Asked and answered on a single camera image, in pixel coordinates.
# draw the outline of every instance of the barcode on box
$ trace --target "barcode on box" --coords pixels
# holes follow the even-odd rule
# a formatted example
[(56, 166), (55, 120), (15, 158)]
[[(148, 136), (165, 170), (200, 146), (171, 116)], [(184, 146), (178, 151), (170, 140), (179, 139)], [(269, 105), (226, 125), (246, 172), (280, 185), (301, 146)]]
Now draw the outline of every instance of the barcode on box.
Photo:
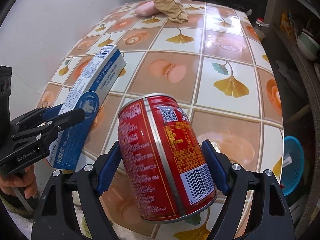
[(214, 190), (214, 183), (206, 163), (180, 176), (190, 204), (199, 202)]
[(100, 49), (100, 51), (95, 55), (95, 57), (98, 57), (98, 58), (104, 58), (106, 57), (109, 52), (112, 50), (112, 47), (104, 47), (102, 49)]
[(164, 122), (178, 121), (176, 112), (172, 106), (158, 106), (157, 109), (160, 110)]

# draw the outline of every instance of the brown paper bag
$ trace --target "brown paper bag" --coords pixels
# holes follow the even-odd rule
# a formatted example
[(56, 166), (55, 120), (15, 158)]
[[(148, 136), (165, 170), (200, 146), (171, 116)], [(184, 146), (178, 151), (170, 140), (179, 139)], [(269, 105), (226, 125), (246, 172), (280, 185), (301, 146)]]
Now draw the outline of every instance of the brown paper bag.
[(168, 16), (173, 22), (184, 23), (188, 21), (188, 14), (182, 4), (174, 0), (153, 0), (155, 7)]

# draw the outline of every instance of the silver screw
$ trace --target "silver screw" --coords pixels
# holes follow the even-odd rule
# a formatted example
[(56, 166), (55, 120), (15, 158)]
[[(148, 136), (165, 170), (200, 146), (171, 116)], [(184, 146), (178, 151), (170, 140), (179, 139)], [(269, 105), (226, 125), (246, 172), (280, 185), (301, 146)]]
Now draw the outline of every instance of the silver screw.
[(93, 166), (92, 166), (91, 164), (86, 165), (86, 166), (84, 167), (84, 170), (85, 170), (85, 171), (91, 171), (92, 169), (93, 169)]
[(60, 174), (60, 171), (59, 171), (59, 170), (55, 170), (55, 171), (52, 173), (52, 175), (55, 176), (55, 177), (57, 177), (59, 174)]
[(239, 164), (233, 164), (232, 165), (232, 168), (235, 170), (235, 171), (239, 171), (241, 169), (241, 166)]
[(266, 173), (268, 176), (272, 176), (272, 174), (273, 174), (271, 170), (266, 170), (265, 173)]

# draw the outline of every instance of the red can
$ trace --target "red can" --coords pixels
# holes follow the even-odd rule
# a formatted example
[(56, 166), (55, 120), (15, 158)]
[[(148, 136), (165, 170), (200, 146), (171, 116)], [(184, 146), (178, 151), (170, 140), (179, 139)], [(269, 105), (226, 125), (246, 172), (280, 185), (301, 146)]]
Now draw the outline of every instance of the red can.
[(216, 190), (187, 115), (166, 94), (148, 94), (119, 113), (119, 144), (141, 217), (187, 219), (208, 208)]

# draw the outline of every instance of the blue and white box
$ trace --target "blue and white box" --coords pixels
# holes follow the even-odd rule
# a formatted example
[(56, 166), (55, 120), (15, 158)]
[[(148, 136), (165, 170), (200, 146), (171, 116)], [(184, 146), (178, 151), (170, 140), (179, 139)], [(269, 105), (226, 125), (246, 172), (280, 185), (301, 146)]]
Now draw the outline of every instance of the blue and white box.
[(64, 131), (50, 144), (49, 164), (57, 169), (74, 170), (82, 147), (99, 108), (126, 62), (115, 45), (103, 47), (88, 63), (62, 105), (59, 114), (75, 108), (85, 112), (84, 120)]

